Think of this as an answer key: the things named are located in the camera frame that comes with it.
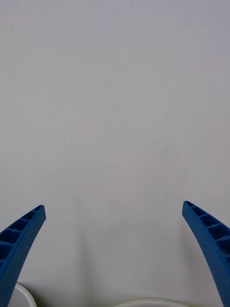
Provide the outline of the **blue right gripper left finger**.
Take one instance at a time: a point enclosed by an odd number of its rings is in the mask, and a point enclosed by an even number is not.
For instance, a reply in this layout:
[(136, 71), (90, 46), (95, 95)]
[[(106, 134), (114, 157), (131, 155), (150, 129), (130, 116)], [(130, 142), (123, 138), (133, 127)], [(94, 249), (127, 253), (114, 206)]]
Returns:
[(39, 205), (0, 233), (0, 305), (8, 306), (31, 246), (46, 220)]

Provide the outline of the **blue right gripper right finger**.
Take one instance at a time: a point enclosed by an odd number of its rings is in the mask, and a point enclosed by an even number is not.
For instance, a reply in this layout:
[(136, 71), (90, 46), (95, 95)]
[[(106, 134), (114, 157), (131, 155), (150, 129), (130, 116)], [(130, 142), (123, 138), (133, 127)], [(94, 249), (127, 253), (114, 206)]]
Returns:
[(182, 216), (203, 252), (223, 306), (230, 306), (230, 229), (189, 201), (183, 203)]

